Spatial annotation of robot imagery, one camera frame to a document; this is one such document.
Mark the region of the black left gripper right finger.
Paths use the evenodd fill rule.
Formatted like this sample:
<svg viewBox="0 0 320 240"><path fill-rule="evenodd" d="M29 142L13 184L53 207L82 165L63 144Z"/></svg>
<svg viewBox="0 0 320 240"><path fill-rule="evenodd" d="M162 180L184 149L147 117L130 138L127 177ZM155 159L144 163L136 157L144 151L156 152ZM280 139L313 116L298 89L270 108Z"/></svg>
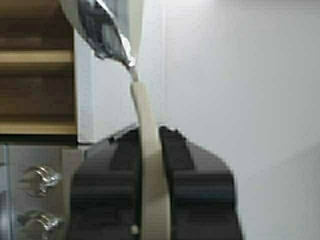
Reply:
<svg viewBox="0 0 320 240"><path fill-rule="evenodd" d="M233 172L177 129L159 128L174 240L242 240Z"/></svg>

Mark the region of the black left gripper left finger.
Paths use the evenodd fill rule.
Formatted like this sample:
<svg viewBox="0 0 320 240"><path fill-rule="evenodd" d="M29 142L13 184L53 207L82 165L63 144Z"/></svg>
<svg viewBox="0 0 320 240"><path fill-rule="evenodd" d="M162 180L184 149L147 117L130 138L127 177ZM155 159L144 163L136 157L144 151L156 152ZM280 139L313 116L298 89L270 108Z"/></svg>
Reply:
<svg viewBox="0 0 320 240"><path fill-rule="evenodd" d="M141 225L139 127L91 145L71 180L68 240L138 240Z"/></svg>

